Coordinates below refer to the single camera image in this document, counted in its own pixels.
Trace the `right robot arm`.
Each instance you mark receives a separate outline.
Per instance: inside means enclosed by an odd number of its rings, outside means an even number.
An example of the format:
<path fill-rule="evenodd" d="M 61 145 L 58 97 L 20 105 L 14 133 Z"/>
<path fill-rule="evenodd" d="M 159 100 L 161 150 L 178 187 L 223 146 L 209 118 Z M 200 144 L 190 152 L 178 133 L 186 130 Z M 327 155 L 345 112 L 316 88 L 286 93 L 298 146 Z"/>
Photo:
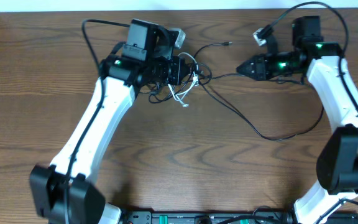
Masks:
<path fill-rule="evenodd" d="M 291 52 L 279 52 L 271 24 L 253 36 L 268 51 L 240 64 L 237 72 L 257 81 L 300 73 L 316 90 L 329 119 L 332 135 L 316 163 L 317 181 L 295 201 L 287 218 L 293 223 L 326 223 L 341 205 L 358 197 L 358 90 L 344 48 L 324 41 L 318 16 L 292 22 Z"/>

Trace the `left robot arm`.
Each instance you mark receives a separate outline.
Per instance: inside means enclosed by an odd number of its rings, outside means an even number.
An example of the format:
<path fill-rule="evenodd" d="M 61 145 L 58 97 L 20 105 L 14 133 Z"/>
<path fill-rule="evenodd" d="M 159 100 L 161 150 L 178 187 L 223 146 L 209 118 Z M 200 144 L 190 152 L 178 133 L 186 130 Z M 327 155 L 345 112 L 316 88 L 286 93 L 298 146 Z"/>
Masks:
<path fill-rule="evenodd" d="M 140 89 L 148 84 L 179 85 L 191 69 L 173 53 L 185 33 L 133 19 L 127 39 L 96 60 L 98 79 L 83 116 L 48 167 L 29 176 L 35 211 L 50 223 L 119 223 L 122 211 L 95 187 L 103 156 Z"/>

